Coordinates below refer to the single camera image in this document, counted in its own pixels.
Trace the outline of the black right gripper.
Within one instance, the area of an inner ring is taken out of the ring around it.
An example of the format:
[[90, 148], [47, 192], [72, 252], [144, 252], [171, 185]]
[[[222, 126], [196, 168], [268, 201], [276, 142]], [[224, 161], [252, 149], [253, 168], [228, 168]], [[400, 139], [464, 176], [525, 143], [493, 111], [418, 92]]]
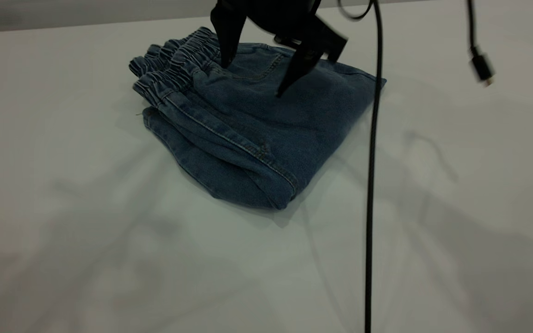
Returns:
[[[276, 92], [280, 98], [292, 84], [306, 76], [322, 55], [337, 62], [347, 38], [317, 16], [319, 0], [248, 0], [247, 17], [273, 34], [275, 43], [294, 49], [283, 80]], [[218, 0], [210, 13], [219, 42], [221, 66], [235, 59], [246, 14], [236, 0]]]

